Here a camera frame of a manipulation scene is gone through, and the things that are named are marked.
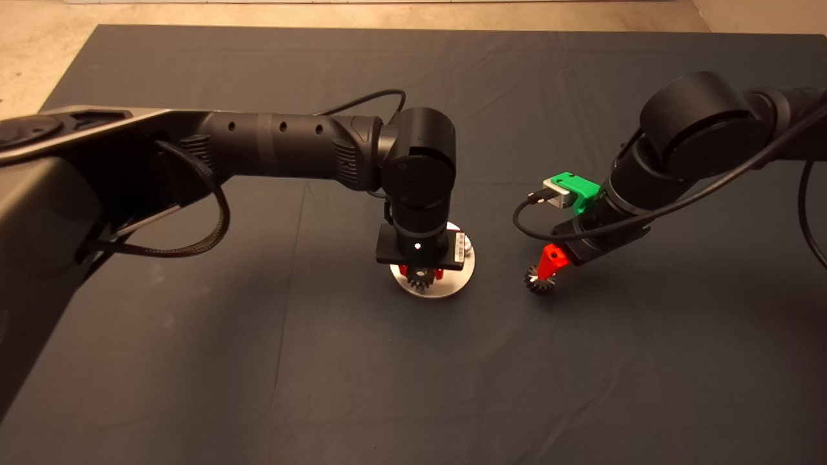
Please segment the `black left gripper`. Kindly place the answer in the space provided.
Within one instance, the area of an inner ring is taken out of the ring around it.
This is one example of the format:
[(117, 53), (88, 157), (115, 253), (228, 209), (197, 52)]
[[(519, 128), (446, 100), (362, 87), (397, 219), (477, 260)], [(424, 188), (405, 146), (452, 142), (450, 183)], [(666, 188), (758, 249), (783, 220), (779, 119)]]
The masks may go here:
[(376, 262), (398, 265), (401, 276), (408, 276), (409, 267), (434, 269), (435, 280), (442, 280), (444, 270), (463, 270), (466, 261), (465, 238), (462, 230), (443, 227), (433, 236), (405, 236), (390, 224), (380, 226), (376, 241)]

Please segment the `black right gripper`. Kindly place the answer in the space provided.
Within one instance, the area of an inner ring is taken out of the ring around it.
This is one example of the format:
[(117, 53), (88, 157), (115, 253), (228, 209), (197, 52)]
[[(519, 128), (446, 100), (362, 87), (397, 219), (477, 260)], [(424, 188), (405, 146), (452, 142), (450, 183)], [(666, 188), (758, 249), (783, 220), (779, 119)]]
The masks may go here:
[[(552, 235), (560, 236), (584, 233), (599, 229), (605, 225), (628, 220), (632, 216), (614, 207), (589, 207), (571, 220), (558, 224), (552, 229)], [(614, 232), (589, 236), (566, 242), (554, 241), (543, 247), (536, 265), (538, 280), (550, 280), (558, 271), (573, 265), (584, 265), (590, 261), (617, 250), (647, 235), (649, 225), (631, 226)]]

